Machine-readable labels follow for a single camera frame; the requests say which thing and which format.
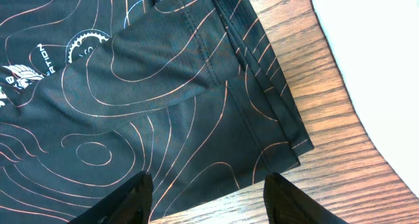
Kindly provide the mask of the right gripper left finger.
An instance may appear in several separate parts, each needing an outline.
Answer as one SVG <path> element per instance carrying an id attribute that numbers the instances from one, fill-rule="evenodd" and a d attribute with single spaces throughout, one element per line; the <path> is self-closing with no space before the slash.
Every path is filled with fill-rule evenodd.
<path id="1" fill-rule="evenodd" d="M 141 171 L 69 224 L 148 224 L 153 179 Z"/>

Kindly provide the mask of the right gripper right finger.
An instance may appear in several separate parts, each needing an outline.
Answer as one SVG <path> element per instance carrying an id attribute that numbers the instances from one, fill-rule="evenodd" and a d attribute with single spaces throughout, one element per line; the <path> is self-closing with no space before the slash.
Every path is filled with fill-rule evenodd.
<path id="1" fill-rule="evenodd" d="M 268 174 L 263 200 L 270 224 L 345 224 L 279 173 Z"/>

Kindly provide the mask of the black printed cycling jersey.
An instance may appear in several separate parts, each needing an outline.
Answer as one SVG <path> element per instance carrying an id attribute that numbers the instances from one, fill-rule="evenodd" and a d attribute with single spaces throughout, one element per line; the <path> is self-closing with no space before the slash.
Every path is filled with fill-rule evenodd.
<path id="1" fill-rule="evenodd" d="M 2 223 L 66 223 L 139 172 L 155 220 L 313 147 L 249 0 L 1 0 Z"/>

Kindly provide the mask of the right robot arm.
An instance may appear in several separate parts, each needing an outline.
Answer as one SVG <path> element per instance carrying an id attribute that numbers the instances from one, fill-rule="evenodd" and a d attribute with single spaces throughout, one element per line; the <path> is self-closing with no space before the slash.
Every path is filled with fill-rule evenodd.
<path id="1" fill-rule="evenodd" d="M 141 169 L 155 183 L 151 220 L 229 195 L 265 218 L 251 196 L 269 172 L 351 223 L 418 222 L 418 60 L 402 65 L 400 26 L 386 28 L 371 0 L 290 0 L 304 28 L 289 33 L 301 52 L 275 56 L 249 0 L 165 0 L 134 26 L 65 68 L 62 88 L 81 78 L 81 111 L 124 113 L 123 97 L 147 100 L 168 87 L 172 103 L 134 121 L 103 122 L 66 135 L 61 146 L 82 165 L 79 183 L 106 195 Z"/>

